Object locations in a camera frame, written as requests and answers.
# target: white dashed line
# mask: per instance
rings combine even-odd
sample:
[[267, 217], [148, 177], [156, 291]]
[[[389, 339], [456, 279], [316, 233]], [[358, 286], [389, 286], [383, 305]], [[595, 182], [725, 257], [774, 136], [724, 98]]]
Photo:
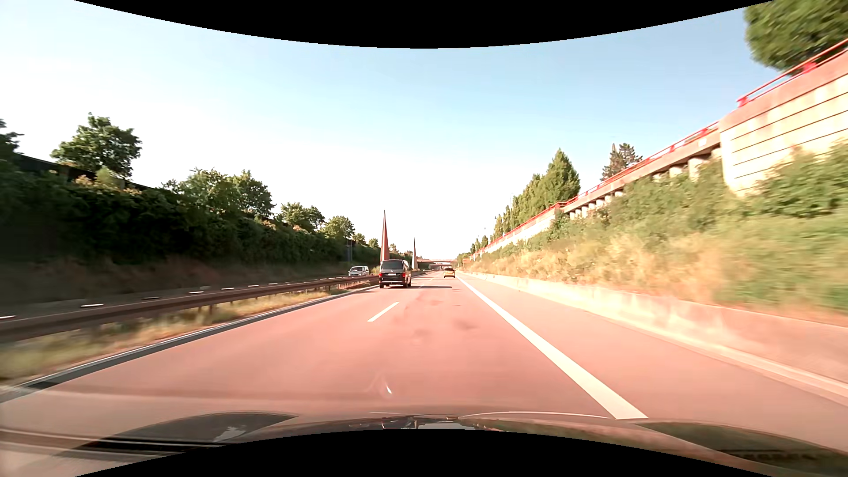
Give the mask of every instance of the white dashed line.
[[368, 320], [368, 321], [369, 321], [369, 322], [372, 322], [372, 321], [374, 321], [374, 320], [378, 319], [379, 317], [381, 317], [381, 316], [383, 315], [383, 313], [385, 313], [386, 311], [391, 310], [391, 309], [392, 309], [392, 308], [394, 308], [394, 307], [395, 307], [398, 303], [400, 303], [400, 302], [399, 302], [399, 301], [395, 301], [393, 304], [391, 304], [391, 305], [387, 306], [385, 310], [380, 311], [379, 313], [377, 313], [376, 315], [374, 315], [373, 317], [371, 317], [371, 319], [370, 319], [370, 320]]

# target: asphalt road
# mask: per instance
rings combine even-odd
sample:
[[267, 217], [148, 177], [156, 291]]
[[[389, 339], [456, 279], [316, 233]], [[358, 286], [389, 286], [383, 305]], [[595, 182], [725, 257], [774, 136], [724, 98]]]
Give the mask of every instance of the asphalt road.
[[[675, 418], [848, 450], [848, 407], [476, 278], [414, 278], [251, 323], [0, 404], [16, 429], [101, 437], [232, 410], [543, 411]], [[43, 457], [7, 455], [8, 475]]]

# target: median strip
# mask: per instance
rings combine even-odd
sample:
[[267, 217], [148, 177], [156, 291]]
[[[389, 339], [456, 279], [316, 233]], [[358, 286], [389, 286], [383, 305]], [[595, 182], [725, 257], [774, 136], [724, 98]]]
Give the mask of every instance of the median strip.
[[205, 336], [373, 288], [239, 300], [232, 306], [207, 306], [157, 320], [111, 323], [113, 326], [106, 329], [96, 327], [22, 341], [0, 351], [0, 402]]

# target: car hood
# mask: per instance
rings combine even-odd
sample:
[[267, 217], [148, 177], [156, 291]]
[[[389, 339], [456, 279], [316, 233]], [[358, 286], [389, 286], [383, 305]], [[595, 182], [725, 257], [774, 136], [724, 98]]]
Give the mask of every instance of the car hood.
[[[695, 458], [775, 477], [848, 474], [846, 452], [752, 429], [694, 421], [618, 420], [566, 412], [462, 411], [453, 414], [444, 413], [444, 410], [433, 414], [385, 412], [380, 415], [369, 412], [337, 416], [228, 412], [181, 418], [96, 440], [80, 436], [37, 435], [16, 429], [3, 429], [0, 435], [4, 446], [24, 446], [30, 449], [29, 452], [100, 462], [103, 469], [192, 449], [295, 435], [382, 429], [461, 429], [604, 442]], [[25, 471], [23, 474], [56, 474], [44, 467], [48, 463], [42, 461], [36, 464], [41, 467], [21, 469]]]

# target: solid white line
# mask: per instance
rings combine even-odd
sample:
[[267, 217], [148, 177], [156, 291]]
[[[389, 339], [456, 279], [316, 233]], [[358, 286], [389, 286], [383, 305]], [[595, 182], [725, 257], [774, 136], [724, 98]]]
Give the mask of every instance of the solid white line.
[[587, 394], [592, 396], [598, 404], [600, 404], [607, 412], [612, 414], [616, 419], [634, 419], [647, 418], [633, 404], [625, 401], [623, 397], [616, 394], [606, 384], [601, 383], [599, 379], [593, 376], [589, 371], [581, 368], [579, 364], [572, 361], [562, 351], [559, 351], [551, 343], [548, 343], [544, 338], [536, 334], [533, 330], [527, 327], [524, 323], [518, 321], [509, 312], [491, 301], [487, 296], [478, 292], [474, 287], [468, 284], [462, 278], [459, 279], [474, 295], [480, 297], [486, 305], [489, 305], [497, 312], [512, 328], [515, 328], [518, 333], [521, 333], [527, 341], [530, 341], [533, 346], [548, 357], [563, 373], [567, 374], [578, 386], [583, 388]]
[[369, 322], [372, 322], [372, 321], [374, 321], [374, 320], [378, 319], [379, 317], [381, 317], [381, 316], [382, 316], [382, 314], [383, 314], [383, 313], [385, 313], [386, 311], [391, 310], [391, 309], [392, 309], [392, 308], [394, 308], [394, 306], [395, 306], [395, 305], [397, 305], [398, 303], [400, 303], [400, 302], [399, 302], [399, 301], [395, 301], [393, 304], [389, 305], [389, 306], [388, 306], [385, 310], [380, 311], [379, 313], [377, 313], [376, 315], [374, 315], [373, 317], [371, 317], [371, 319], [370, 319], [370, 320], [368, 320], [368, 321], [369, 321]]

